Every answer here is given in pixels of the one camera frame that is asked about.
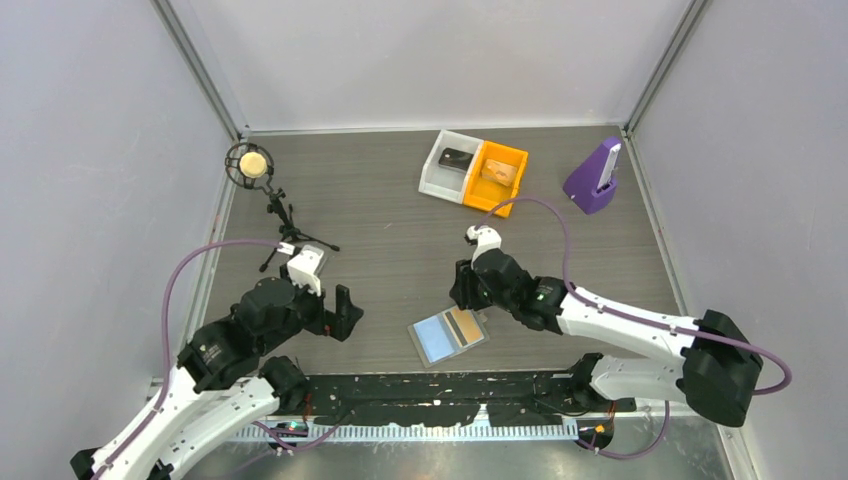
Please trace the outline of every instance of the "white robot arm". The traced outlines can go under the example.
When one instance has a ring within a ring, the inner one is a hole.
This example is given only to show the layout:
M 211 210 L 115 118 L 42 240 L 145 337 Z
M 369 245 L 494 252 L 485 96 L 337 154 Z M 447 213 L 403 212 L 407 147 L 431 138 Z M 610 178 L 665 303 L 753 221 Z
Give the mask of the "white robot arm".
M 762 369 L 759 355 L 675 329 L 706 331 L 747 343 L 726 315 L 708 310 L 701 319 L 643 310 L 614 302 L 554 277 L 531 277 L 501 251 L 491 227 L 471 227 L 471 260 L 456 265 L 451 298 L 460 308 L 497 306 L 533 330 L 589 337 L 638 353 L 645 359 L 588 354 L 573 368 L 575 399 L 587 408 L 601 401 L 638 397 L 689 404 L 716 423 L 738 427 Z M 624 312 L 668 326 L 639 324 L 608 313 Z
M 336 286 L 336 311 L 324 308 L 317 277 L 321 250 L 282 244 L 280 251 L 292 258 L 279 278 L 260 280 L 228 316 L 195 332 L 168 374 L 158 408 L 161 391 L 117 437 L 74 455 L 77 478 L 182 478 L 236 429 L 303 400 L 306 380 L 300 370 L 285 357 L 271 358 L 228 402 L 198 418 L 239 378 L 256 371 L 264 355 L 297 333 L 307 330 L 344 341 L 362 318 L 343 285 Z

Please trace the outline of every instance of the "orange bin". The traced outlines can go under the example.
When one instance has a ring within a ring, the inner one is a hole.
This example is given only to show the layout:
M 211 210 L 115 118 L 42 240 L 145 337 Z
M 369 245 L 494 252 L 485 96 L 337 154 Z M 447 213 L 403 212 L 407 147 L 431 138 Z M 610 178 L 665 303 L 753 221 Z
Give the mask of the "orange bin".
M 488 212 L 502 201 L 518 196 L 521 189 L 521 177 L 524 176 L 524 169 L 527 167 L 527 156 L 528 153 L 524 150 L 488 141 L 483 142 L 480 155 L 474 162 L 474 169 L 469 173 L 468 186 L 465 189 L 462 204 Z M 512 185 L 507 187 L 483 178 L 481 171 L 486 160 L 495 160 L 516 167 L 518 171 Z M 498 209 L 495 215 L 506 218 L 511 211 L 512 204 L 509 204 Z

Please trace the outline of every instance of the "gray table surface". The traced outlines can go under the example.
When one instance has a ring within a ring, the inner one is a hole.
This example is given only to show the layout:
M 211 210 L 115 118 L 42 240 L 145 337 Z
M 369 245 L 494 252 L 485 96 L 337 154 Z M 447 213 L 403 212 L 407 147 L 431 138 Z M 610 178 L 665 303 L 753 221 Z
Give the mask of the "gray table surface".
M 483 212 L 418 192 L 424 160 L 438 132 L 345 133 L 257 137 L 277 165 L 275 183 L 295 205 L 303 231 L 342 247 L 327 250 L 321 275 L 333 308 L 333 290 L 351 289 L 365 317 L 344 343 L 301 333 L 274 354 L 296 357 L 307 374 L 423 371 L 407 327 L 451 306 L 454 263 L 469 258 L 465 230 Z M 522 193 L 554 202 L 571 234 L 571 279 L 594 293 L 655 311 L 676 313 L 669 281 L 627 152 L 622 150 L 618 191 L 609 207 L 584 215 L 561 190 L 568 174 L 615 127 L 461 131 L 530 153 Z M 265 212 L 258 191 L 235 194 L 225 238 L 278 239 L 278 219 Z M 563 236 L 547 210 L 516 205 L 490 225 L 503 249 L 532 275 L 561 276 Z M 207 321 L 266 274 L 257 267 L 268 252 L 234 248 L 221 253 Z M 565 368 L 587 352 L 631 355 L 581 337 L 534 332 L 508 314 L 489 309 L 491 340 L 440 363 L 434 371 Z

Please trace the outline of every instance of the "metal frame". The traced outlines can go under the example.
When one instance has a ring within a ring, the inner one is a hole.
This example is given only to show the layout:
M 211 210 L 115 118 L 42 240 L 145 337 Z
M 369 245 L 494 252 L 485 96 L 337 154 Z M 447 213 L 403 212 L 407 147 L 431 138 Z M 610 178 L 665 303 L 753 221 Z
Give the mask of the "metal frame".
M 579 121 L 579 122 L 540 122 L 540 123 L 505 123 L 502 125 L 482 125 L 482 124 L 465 124 L 465 125 L 445 125 L 445 124 L 427 124 L 416 125 L 414 127 L 347 127 L 347 128 L 322 128 L 315 130 L 256 130 L 253 132 L 255 137 L 280 137 L 291 135 L 324 135 L 334 133 L 394 133 L 394 132 L 430 132 L 430 131 L 463 131 L 463 130 L 500 130 L 510 128 L 563 128 L 563 127 L 609 127 L 620 126 L 608 121 Z
M 159 17 L 162 19 L 162 24 L 165 25 L 168 33 L 170 33 L 171 37 L 174 39 L 174 44 L 185 59 L 189 70 L 191 70 L 191 73 L 197 80 L 200 89 L 212 105 L 215 115 L 218 116 L 218 119 L 221 121 L 221 125 L 223 125 L 224 129 L 227 131 L 227 134 L 229 134 L 230 138 L 233 140 L 241 138 L 241 126 L 236 124 L 233 114 L 227 108 L 224 99 L 221 97 L 218 88 L 215 86 L 215 82 L 212 81 L 209 71 L 200 59 L 200 55 L 197 53 L 197 49 L 189 38 L 188 32 L 186 32 L 182 21 L 180 21 L 180 18 L 177 16 L 177 12 L 171 4 L 171 0 L 150 0 L 150 3 L 153 4 L 156 11 L 159 13 Z
M 215 213 L 215 221 L 212 224 L 212 231 L 209 234 L 209 243 L 220 242 L 224 239 L 224 232 L 227 230 L 227 221 L 230 218 L 230 208 L 233 205 L 233 197 L 235 196 L 236 186 L 227 178 L 223 179 L 221 184 L 221 193 L 218 198 L 218 208 Z M 194 298 L 191 302 L 191 307 L 188 312 L 188 320 L 186 321 L 185 330 L 180 338 L 178 345 L 188 343 L 194 332 L 203 325 L 203 319 L 206 318 L 206 307 L 209 304 L 209 295 L 212 292 L 212 281 L 215 277 L 215 269 L 218 266 L 218 258 L 221 255 L 221 249 L 216 248 L 210 250 L 201 256 L 201 266 L 194 284 Z
M 674 257 L 671 255 L 668 243 L 663 235 L 662 216 L 657 211 L 656 202 L 654 202 L 653 198 L 653 190 L 650 181 L 645 175 L 642 161 L 639 157 L 636 131 L 639 123 L 645 116 L 645 112 L 647 112 L 654 97 L 662 87 L 663 81 L 668 76 L 675 61 L 679 58 L 680 53 L 686 46 L 687 41 L 710 4 L 711 0 L 692 0 L 689 4 L 686 13 L 683 15 L 674 32 L 669 46 L 666 48 L 648 85 L 639 97 L 639 101 L 636 103 L 630 119 L 621 127 L 621 137 L 630 155 L 633 171 L 636 174 L 636 181 L 639 184 L 639 190 L 642 193 L 642 199 L 648 211 L 648 218 L 650 219 L 654 236 L 660 249 L 660 256 L 665 265 L 666 273 L 671 283 L 672 293 L 674 294 L 674 299 L 677 302 L 677 307 L 680 309 L 681 315 L 689 315 L 689 309 L 686 306 L 683 294 L 686 289 L 685 286 L 681 285 L 680 279 L 677 276 Z M 745 429 L 735 429 L 721 425 L 718 425 L 717 428 L 733 477 L 736 480 L 757 480 L 760 478 L 751 451 L 745 441 Z
M 711 2 L 712 0 L 692 0 L 689 3 L 686 13 L 683 14 L 683 18 L 677 25 L 674 35 L 671 37 L 671 42 L 668 44 L 668 47 L 666 47 L 665 53 L 663 53 L 663 56 L 660 59 L 660 63 L 657 64 L 657 68 L 654 70 L 653 75 L 651 75 L 648 85 L 645 87 L 642 95 L 639 96 L 639 101 L 636 102 L 636 108 L 633 109 L 633 113 L 630 114 L 630 119 L 622 128 L 622 132 L 626 136 L 632 136 L 636 131 L 636 127 L 639 125 L 639 122 L 645 115 L 645 111 L 654 99 L 654 95 L 656 95 L 657 90 L 659 90 L 660 85 L 662 85 L 663 80 L 665 80 L 665 77 L 672 65 L 674 65 L 675 60 L 677 60 L 678 55 L 686 45 L 686 41 L 695 30 L 701 16 Z

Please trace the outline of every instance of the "wire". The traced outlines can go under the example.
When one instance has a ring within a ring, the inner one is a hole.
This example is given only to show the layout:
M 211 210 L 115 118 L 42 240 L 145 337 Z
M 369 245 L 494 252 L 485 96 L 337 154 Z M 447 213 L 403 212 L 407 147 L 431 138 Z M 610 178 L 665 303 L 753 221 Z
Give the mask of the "wire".
M 138 424 L 137 427 L 124 439 L 120 445 L 115 448 L 115 450 L 103 461 L 103 465 L 97 469 L 94 475 L 91 477 L 91 480 L 97 480 L 106 470 L 110 468 L 110 466 L 115 462 L 115 460 L 127 449 L 127 447 L 132 444 L 132 442 L 138 438 L 139 435 L 147 428 L 148 425 L 153 421 L 153 418 L 156 416 L 156 413 L 162 408 L 162 404 L 165 403 L 165 399 L 168 395 L 168 388 L 171 386 L 171 340 L 170 335 L 168 333 L 168 308 L 171 305 L 171 294 L 174 290 L 174 285 L 177 283 L 177 278 L 180 276 L 180 272 L 191 262 L 195 257 L 200 255 L 201 253 L 207 252 L 209 250 L 214 250 L 216 248 L 228 247 L 232 245 L 257 245 L 260 247 L 272 247 L 278 248 L 280 246 L 279 242 L 271 241 L 271 240 L 253 240 L 253 239 L 241 239 L 241 240 L 224 240 L 222 242 L 210 243 L 208 245 L 204 245 L 183 258 L 179 264 L 177 264 L 177 268 L 174 269 L 174 273 L 171 274 L 171 277 L 168 279 L 168 283 L 165 285 L 165 298 L 162 300 L 162 324 L 161 324 L 161 335 L 162 335 L 162 369 L 164 371 L 164 380 L 162 381 L 162 388 L 159 389 L 159 396 L 156 397 L 156 401 L 153 403 L 153 408 L 150 413 L 147 414 L 146 417 Z
M 666 400 L 666 402 L 665 402 L 665 415 L 663 416 L 663 426 L 660 429 L 660 433 L 657 434 L 657 438 L 654 439 L 653 443 L 651 443 L 648 446 L 648 448 L 646 448 L 646 449 L 644 449 L 640 452 L 636 452 L 636 453 L 615 453 L 615 452 L 608 452 L 606 450 L 596 449 L 595 448 L 595 435 L 594 434 L 592 435 L 592 442 L 591 443 L 586 443 L 586 440 L 583 440 L 583 439 L 577 439 L 577 443 L 579 443 L 580 445 L 582 445 L 585 448 L 588 448 L 589 450 L 595 450 L 595 453 L 597 453 L 598 455 L 600 455 L 602 457 L 613 458 L 615 460 L 635 460 L 637 458 L 642 458 L 645 455 L 653 452 L 657 448 L 657 446 L 659 446 L 660 441 L 665 437 L 665 434 L 668 432 L 668 424 L 669 424 L 670 417 L 671 417 L 671 405 L 669 405 L 668 401 Z
M 303 415 L 302 415 L 303 423 L 306 423 L 306 417 L 312 415 L 312 394 L 311 393 L 306 394 L 305 401 L 306 401 L 306 407 L 304 407 Z
M 290 444 L 288 444 L 288 443 L 284 442 L 284 441 L 283 441 L 283 439 L 282 439 L 282 438 L 280 438 L 280 436 L 279 436 L 279 435 L 277 435 L 277 434 L 274 432 L 274 430 L 273 430 L 273 429 L 269 428 L 269 427 L 268 427 L 268 426 L 266 426 L 264 423 L 261 423 L 261 422 L 253 422 L 253 425 L 256 425 L 257 427 L 259 427 L 259 428 L 261 428 L 262 430 L 264 430 L 264 431 L 265 431 L 265 433 L 267 433 L 267 434 L 268 434 L 268 436 L 270 436 L 271 438 L 273 438 L 273 439 L 274 439 L 274 441 L 275 441 L 275 442 L 277 442 L 277 444 L 278 444 L 278 445 L 280 445 L 281 447 L 285 448 L 286 450 L 288 450 L 288 451 L 290 451 L 290 452 L 305 452 L 306 450 L 311 450 L 311 449 L 313 449 L 313 448 L 317 447 L 318 445 L 321 445 L 322 443 L 324 443 L 324 441 L 325 441 L 325 440 L 327 440 L 327 439 L 330 437 L 330 435 L 332 435 L 333 433 L 335 433 L 335 432 L 336 432 L 336 430 L 338 430 L 338 429 L 339 429 L 339 427 L 341 426 L 341 422 L 339 422 L 338 424 L 334 425 L 334 426 L 333 426 L 333 428 L 331 428 L 331 429 L 327 430 L 327 431 L 326 431 L 323 435 L 321 435 L 320 437 L 316 438 L 315 440 L 313 440 L 313 441 L 311 441 L 311 442 L 307 443 L 306 445 L 304 445 L 304 446 L 302 446 L 302 447 L 295 447 L 294 445 L 290 445 Z
M 611 430 L 615 429 L 615 407 L 616 407 L 616 402 L 612 402 L 612 405 L 610 405 L 610 409 L 607 412 L 607 415 L 609 415 L 609 417 L 610 417 L 607 420 L 607 423 L 609 423 Z
M 533 401 L 538 403 L 539 405 L 542 405 L 543 407 L 550 408 L 551 410 L 553 410 L 556 413 L 559 413 L 560 415 L 565 415 L 566 417 L 572 417 L 572 418 L 582 417 L 583 415 L 586 415 L 587 413 L 589 413 L 591 411 L 591 410 L 584 410 L 582 412 L 577 412 L 577 413 L 568 413 L 568 412 L 565 412 L 563 410 L 560 410 L 559 408 L 551 405 L 550 403 L 543 402 L 543 401 L 539 400 L 538 398 L 534 397 Z
M 601 312 L 610 313 L 617 317 L 623 318 L 625 320 L 630 320 L 636 323 L 640 323 L 642 325 L 647 325 L 649 327 L 658 328 L 660 330 L 668 330 L 672 333 L 682 333 L 684 335 L 689 335 L 692 337 L 703 338 L 705 340 L 710 340 L 717 343 L 723 343 L 725 345 L 730 345 L 731 347 L 736 347 L 742 350 L 746 350 L 748 352 L 756 353 L 757 355 L 763 356 L 774 362 L 780 369 L 783 371 L 783 380 L 780 382 L 770 386 L 764 387 L 754 390 L 754 395 L 767 395 L 770 393 L 776 393 L 784 388 L 788 387 L 790 383 L 792 383 L 792 369 L 789 368 L 786 362 L 784 362 L 780 357 L 771 353 L 770 351 L 757 347 L 755 345 L 751 345 L 747 342 L 740 342 L 739 340 L 734 340 L 732 338 L 722 337 L 721 335 L 715 335 L 708 332 L 702 332 L 700 330 L 693 330 L 690 328 L 684 327 L 674 327 L 672 325 L 668 325 L 662 322 L 657 322 L 655 320 L 649 320 L 647 318 L 642 318 L 638 315 L 633 315 L 631 313 L 622 312 L 621 310 L 616 310 L 614 308 L 610 308 L 606 305 L 600 305 L 597 302 L 593 302 L 592 300 L 580 295 L 575 290 L 575 287 L 571 284 L 568 279 L 568 259 L 569 259 L 569 250 L 571 249 L 571 242 L 568 236 L 568 225 L 566 224 L 565 217 L 562 216 L 562 213 L 557 210 L 551 203 L 536 197 L 524 196 L 524 197 L 515 197 L 504 200 L 503 202 L 495 205 L 491 210 L 489 210 L 486 215 L 483 216 L 483 219 L 474 227 L 475 230 L 479 230 L 480 227 L 486 222 L 486 220 L 492 216 L 495 212 L 497 212 L 501 207 L 505 205 L 509 205 L 511 203 L 517 202 L 533 202 L 538 203 L 539 205 L 547 208 L 551 211 L 559 220 L 559 224 L 562 227 L 562 233 L 565 236 L 565 254 L 562 257 L 562 281 L 565 283 L 565 288 L 568 290 L 569 295 L 573 295 L 574 298 L 583 302 L 583 304 L 596 308 Z
M 288 428 L 272 428 L 277 435 L 293 435 L 295 437 L 308 437 L 309 432 L 301 432 L 300 430 L 289 430 Z

